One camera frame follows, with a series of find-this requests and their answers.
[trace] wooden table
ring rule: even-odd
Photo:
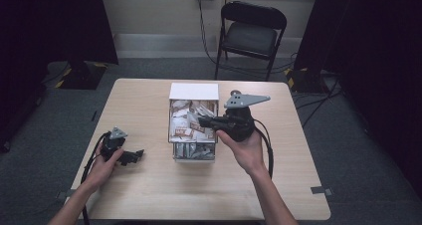
[[[128,134],[125,150],[145,153],[138,163],[117,166],[87,204],[93,219],[262,220],[250,177],[222,142],[215,163],[176,163],[168,143],[171,83],[216,83],[220,112],[230,92],[270,96],[251,106],[269,130],[274,150],[273,180],[299,220],[325,220],[330,211],[289,88],[282,83],[120,79],[112,88],[72,188],[77,188],[99,137],[115,125]],[[268,164],[267,153],[264,153]]]

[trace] chair backrest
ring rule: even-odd
[[[221,18],[278,30],[284,30],[288,23],[286,16],[276,8],[240,1],[224,5],[221,9]]]

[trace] white wall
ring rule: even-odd
[[[272,6],[288,19],[283,38],[298,48],[315,0],[241,0]],[[114,34],[201,35],[197,0],[104,0]],[[203,19],[208,35],[220,28],[224,0],[202,0]]]

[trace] forearm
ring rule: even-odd
[[[252,172],[250,175],[254,183],[255,190],[257,191],[257,196],[260,201],[266,223],[268,225],[298,224],[280,196],[280,193],[271,180],[267,169],[263,166],[262,168]]]
[[[54,216],[49,222],[49,225],[53,224],[72,224],[75,225],[78,218],[84,209],[90,196],[94,193],[87,184],[81,184],[78,189],[72,194],[68,202],[62,207],[62,209]]]

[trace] white box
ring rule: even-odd
[[[214,161],[217,136],[198,117],[218,115],[218,84],[173,83],[170,90],[168,142],[176,161]]]

